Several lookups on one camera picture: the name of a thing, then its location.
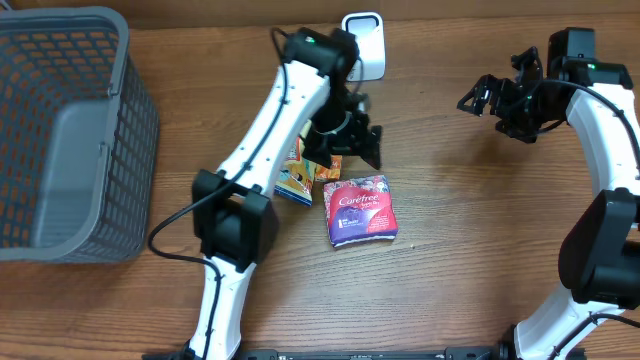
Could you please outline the orange small packet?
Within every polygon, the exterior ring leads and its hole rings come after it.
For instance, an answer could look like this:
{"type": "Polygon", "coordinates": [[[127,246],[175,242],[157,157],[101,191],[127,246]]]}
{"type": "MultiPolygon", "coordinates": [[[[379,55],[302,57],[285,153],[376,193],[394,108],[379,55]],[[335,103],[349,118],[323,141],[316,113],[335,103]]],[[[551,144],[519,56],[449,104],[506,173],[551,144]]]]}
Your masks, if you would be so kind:
{"type": "Polygon", "coordinates": [[[330,167],[324,167],[320,164],[317,164],[314,179],[319,182],[338,180],[341,175],[342,160],[343,157],[341,155],[332,155],[330,167]]]}

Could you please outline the red purple Carefree pack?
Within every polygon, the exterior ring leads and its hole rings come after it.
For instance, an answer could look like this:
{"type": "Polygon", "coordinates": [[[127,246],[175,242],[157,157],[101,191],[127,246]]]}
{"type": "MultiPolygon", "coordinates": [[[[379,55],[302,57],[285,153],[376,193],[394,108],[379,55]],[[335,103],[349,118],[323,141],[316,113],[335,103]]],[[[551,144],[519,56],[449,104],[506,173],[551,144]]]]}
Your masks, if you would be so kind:
{"type": "Polygon", "coordinates": [[[396,238],[398,224],[385,175],[327,183],[323,195],[329,241],[334,248],[396,238]]]}

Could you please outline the yellow snack chip bag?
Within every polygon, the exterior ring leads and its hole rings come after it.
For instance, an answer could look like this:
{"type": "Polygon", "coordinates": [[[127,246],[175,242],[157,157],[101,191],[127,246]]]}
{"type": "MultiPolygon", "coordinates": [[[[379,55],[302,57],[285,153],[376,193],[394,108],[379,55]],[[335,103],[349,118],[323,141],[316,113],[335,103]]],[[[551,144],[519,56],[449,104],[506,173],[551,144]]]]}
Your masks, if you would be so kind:
{"type": "Polygon", "coordinates": [[[289,150],[279,173],[274,192],[282,197],[310,207],[317,164],[302,156],[304,139],[311,128],[308,121],[289,150]]]}

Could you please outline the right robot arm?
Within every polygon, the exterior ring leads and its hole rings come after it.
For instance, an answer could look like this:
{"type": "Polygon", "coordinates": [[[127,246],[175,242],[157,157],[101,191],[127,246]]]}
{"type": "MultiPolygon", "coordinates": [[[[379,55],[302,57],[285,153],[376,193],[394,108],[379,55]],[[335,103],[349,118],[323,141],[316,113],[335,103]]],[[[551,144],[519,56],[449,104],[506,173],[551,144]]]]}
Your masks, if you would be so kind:
{"type": "Polygon", "coordinates": [[[592,181],[593,201],[563,240],[560,283],[525,320],[475,359],[583,359],[579,343],[605,321],[639,306],[639,124],[634,84],[623,64],[595,56],[595,32],[567,27],[552,34],[548,58],[536,47],[511,58],[518,74],[479,78],[458,109],[497,117],[496,131],[533,144],[562,124],[577,134],[592,181]]]}

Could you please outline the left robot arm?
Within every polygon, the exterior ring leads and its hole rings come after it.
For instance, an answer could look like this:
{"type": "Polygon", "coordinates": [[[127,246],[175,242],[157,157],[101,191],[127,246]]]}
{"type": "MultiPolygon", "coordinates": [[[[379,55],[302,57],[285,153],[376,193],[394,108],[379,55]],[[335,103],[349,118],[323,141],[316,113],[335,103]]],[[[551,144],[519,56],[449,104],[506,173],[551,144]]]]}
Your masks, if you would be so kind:
{"type": "Polygon", "coordinates": [[[251,276],[277,237],[275,185],[297,141],[323,166],[334,155],[381,166],[382,129],[369,124],[367,95],[346,86],[360,58],[355,35],[302,27],[275,48],[277,75],[248,132],[215,172],[200,171],[192,184],[205,287],[186,359],[231,359],[237,352],[251,276]]]}

